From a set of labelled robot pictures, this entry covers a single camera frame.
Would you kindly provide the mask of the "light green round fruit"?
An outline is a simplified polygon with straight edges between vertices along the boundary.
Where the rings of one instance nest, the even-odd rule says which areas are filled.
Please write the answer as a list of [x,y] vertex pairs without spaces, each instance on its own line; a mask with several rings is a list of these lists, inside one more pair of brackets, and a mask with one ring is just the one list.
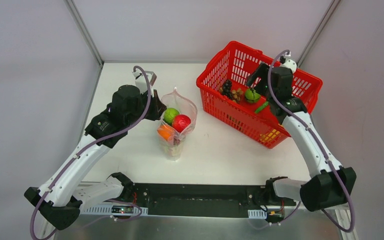
[[165,110],[163,114],[163,121],[171,126],[175,117],[179,114],[180,112],[177,109],[169,107]]

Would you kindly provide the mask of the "green mangosteen fruit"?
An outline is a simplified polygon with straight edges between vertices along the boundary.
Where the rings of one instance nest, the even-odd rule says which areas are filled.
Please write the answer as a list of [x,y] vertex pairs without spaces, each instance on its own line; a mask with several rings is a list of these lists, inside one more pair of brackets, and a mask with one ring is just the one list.
[[255,104],[260,100],[261,95],[259,93],[257,93],[254,88],[248,88],[244,92],[244,98],[246,99],[246,101],[248,103]]

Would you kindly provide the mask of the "orange fruit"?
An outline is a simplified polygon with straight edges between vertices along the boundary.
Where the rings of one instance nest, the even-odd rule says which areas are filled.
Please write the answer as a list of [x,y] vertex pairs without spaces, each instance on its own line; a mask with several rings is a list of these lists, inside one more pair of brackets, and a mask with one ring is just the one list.
[[173,138],[176,131],[170,126],[166,124],[161,124],[158,129],[157,133],[167,142],[170,141],[170,139]]

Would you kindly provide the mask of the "clear zip top bag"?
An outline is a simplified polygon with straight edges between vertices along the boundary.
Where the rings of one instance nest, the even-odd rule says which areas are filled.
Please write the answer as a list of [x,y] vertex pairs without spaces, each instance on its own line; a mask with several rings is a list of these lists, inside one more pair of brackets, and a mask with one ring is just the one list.
[[198,109],[176,87],[164,95],[161,101],[166,109],[156,129],[158,141],[165,157],[176,161],[182,154],[187,135],[195,129]]

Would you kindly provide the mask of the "red apple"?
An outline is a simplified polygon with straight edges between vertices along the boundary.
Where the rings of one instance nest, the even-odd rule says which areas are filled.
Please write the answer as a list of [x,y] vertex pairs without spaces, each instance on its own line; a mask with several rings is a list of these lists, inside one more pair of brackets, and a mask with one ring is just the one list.
[[185,115],[185,114],[179,114],[174,118],[174,121],[172,123],[172,127],[178,132],[181,133],[184,131],[190,124],[191,124],[191,119]]

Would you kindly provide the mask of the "dark grape bunch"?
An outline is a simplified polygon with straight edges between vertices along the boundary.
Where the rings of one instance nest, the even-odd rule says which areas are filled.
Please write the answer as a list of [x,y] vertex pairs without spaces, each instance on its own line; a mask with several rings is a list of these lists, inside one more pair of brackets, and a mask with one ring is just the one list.
[[229,98],[230,100],[232,100],[234,97],[233,97],[233,93],[232,93],[232,82],[231,80],[227,79],[222,87],[220,88],[220,93],[222,96],[226,96],[227,98]]

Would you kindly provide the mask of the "green lettuce leaf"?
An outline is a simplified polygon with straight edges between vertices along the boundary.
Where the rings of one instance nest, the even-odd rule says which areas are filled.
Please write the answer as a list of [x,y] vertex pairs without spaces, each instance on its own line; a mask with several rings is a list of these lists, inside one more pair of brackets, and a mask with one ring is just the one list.
[[180,158],[183,151],[184,142],[175,140],[174,145],[169,145],[168,142],[162,144],[162,149],[168,160],[176,161]]

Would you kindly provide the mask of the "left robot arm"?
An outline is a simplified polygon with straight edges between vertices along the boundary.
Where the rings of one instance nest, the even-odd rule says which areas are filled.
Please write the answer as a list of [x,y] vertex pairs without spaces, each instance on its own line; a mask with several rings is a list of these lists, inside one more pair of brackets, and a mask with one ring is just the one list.
[[92,167],[128,134],[135,122],[157,121],[167,107],[158,92],[141,91],[122,85],[112,95],[106,109],[92,118],[77,147],[58,171],[40,187],[29,187],[24,197],[38,206],[41,215],[61,231],[72,225],[80,213],[110,199],[127,202],[133,195],[133,182],[121,172],[104,181],[79,188]]

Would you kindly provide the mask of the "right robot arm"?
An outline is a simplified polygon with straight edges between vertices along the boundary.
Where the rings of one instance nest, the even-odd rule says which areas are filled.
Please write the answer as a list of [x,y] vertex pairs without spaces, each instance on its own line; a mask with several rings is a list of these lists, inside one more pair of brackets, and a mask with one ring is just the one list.
[[263,62],[246,80],[248,87],[255,84],[253,90],[268,101],[270,112],[293,139],[310,175],[307,182],[287,177],[270,179],[264,200],[276,205],[283,198],[292,199],[311,212],[350,204],[357,175],[352,167],[343,167],[320,139],[307,107],[293,96],[293,79],[293,70],[286,64],[270,67]]

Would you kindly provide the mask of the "red plastic basket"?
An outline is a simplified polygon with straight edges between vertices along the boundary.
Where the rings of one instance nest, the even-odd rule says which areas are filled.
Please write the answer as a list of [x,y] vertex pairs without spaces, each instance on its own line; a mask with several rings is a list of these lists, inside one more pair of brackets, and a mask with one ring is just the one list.
[[265,96],[262,95],[257,102],[250,103],[244,96],[228,96],[222,91],[226,82],[230,83],[232,91],[246,91],[248,76],[260,64],[270,65],[272,61],[271,57],[260,50],[230,41],[210,60],[196,79],[205,112],[269,149],[290,135],[269,106],[259,113],[255,112],[266,101]]

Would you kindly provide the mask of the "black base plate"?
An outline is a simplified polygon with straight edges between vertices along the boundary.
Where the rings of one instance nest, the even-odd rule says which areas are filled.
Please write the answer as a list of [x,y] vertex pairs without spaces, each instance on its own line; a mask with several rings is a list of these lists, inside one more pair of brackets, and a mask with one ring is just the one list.
[[115,198],[147,209],[151,216],[249,218],[265,207],[294,207],[290,198],[274,195],[265,185],[134,183]]

